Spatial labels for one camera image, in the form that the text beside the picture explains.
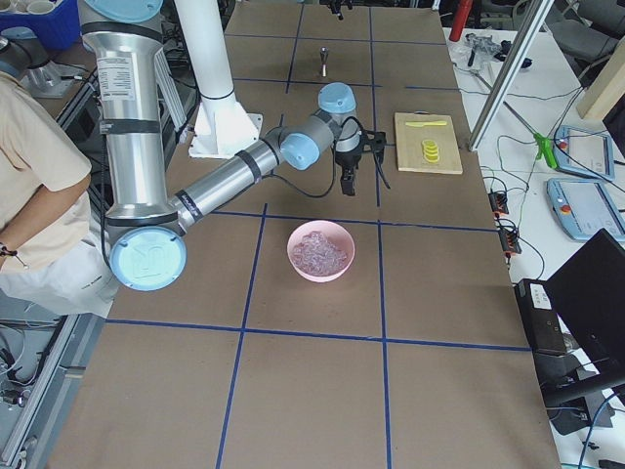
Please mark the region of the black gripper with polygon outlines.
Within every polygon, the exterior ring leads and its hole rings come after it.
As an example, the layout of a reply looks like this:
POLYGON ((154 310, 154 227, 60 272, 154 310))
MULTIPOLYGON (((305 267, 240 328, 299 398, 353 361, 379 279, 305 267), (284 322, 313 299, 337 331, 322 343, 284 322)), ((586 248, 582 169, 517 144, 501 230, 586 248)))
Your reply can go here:
MULTIPOLYGON (((348 10, 353 8, 352 0, 329 0, 329 9, 339 21, 344 19, 342 8, 348 10)), ((355 196, 355 170, 362 158, 362 150, 354 148, 348 151, 338 151, 334 149, 334 161, 342 168, 340 179, 341 191, 343 195, 355 196)))

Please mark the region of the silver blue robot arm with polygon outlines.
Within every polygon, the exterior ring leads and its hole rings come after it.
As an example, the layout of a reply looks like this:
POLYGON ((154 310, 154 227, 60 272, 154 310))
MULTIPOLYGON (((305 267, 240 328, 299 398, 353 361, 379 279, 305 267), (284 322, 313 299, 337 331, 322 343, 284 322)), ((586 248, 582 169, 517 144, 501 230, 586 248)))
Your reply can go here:
POLYGON ((153 291, 168 286, 187 261, 184 234, 218 207, 258 184, 276 166, 304 170, 327 150, 361 151, 352 89, 325 85, 318 108, 298 127, 262 134, 237 100, 219 7, 179 1, 176 10, 200 95, 193 140, 197 155, 221 164, 169 194, 157 103, 157 55, 163 47, 158 1, 82 1, 84 43, 94 52, 113 203, 109 266, 125 286, 153 291))

